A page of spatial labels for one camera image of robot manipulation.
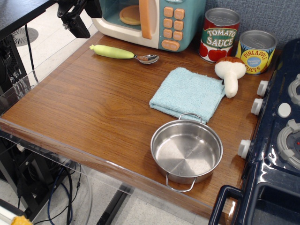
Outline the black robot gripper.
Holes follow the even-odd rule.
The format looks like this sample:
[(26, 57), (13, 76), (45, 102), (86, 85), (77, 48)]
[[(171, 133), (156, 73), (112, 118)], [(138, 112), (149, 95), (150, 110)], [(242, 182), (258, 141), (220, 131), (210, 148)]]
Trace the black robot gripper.
[(101, 18), (102, 10), (99, 0), (58, 0), (57, 16), (66, 24), (76, 38), (90, 38), (90, 33), (80, 14), (85, 9), (91, 18)]

